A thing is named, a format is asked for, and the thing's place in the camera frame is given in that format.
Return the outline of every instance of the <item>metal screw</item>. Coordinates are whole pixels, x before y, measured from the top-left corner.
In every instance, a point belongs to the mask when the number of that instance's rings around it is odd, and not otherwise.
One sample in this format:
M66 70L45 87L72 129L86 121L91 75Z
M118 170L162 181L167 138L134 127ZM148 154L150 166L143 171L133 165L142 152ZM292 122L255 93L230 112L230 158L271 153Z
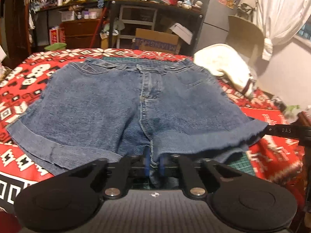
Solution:
M105 190L105 194L108 196L118 196L120 193L121 193L120 190L114 187L107 188Z
M190 189L190 193L196 196L200 196L200 195L205 194L205 189L201 187L194 187Z

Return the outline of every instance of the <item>cuffed hem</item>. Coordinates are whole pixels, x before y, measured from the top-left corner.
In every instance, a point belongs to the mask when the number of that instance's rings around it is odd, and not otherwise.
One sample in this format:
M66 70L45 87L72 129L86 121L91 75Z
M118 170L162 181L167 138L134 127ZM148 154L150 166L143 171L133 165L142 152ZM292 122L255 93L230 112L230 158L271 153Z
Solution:
M167 131L154 136L154 155L153 161L157 162L162 154L197 154L205 152L208 155L211 151L211 158L224 162L235 152L247 150L256 143L259 134L266 128L268 123L260 120L251 120L241 127L233 130L209 132L205 134L185 134L178 131Z
M20 120L7 127L7 131L31 160L54 175L99 158L118 162L122 157L104 149L58 144L33 133Z

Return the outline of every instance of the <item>green cutting mat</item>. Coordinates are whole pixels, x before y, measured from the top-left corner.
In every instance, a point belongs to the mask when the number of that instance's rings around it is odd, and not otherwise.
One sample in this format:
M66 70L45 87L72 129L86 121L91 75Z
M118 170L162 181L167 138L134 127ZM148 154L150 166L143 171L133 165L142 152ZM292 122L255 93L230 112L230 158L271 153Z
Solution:
M118 62L118 61L141 61L142 59L139 58L113 58L113 57L104 57L101 58L102 60L105 60L107 62ZM239 159L233 160L228 164L230 167L235 168L237 170L240 170L242 172L248 173L250 175L255 176L255 172L246 156L245 153L242 154L242 156ZM143 182L137 182L133 184L133 188L139 188L139 189L150 189L150 183L149 180L145 180Z

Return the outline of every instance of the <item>white towel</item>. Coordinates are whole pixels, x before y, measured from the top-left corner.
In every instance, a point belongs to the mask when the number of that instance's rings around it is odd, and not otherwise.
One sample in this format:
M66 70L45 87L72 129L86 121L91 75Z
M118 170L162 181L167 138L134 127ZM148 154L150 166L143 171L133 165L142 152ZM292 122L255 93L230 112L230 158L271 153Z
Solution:
M245 61L231 46L215 44L205 47L194 54L194 63L208 69L214 76L226 76L236 90L252 99L256 81Z

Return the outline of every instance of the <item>window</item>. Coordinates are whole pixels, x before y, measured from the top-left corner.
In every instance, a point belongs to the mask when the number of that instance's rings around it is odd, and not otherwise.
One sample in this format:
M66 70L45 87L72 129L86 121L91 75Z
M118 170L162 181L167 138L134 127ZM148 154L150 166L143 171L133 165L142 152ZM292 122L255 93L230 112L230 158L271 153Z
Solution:
M311 17L308 18L307 22L303 27L297 32L297 35L311 40Z

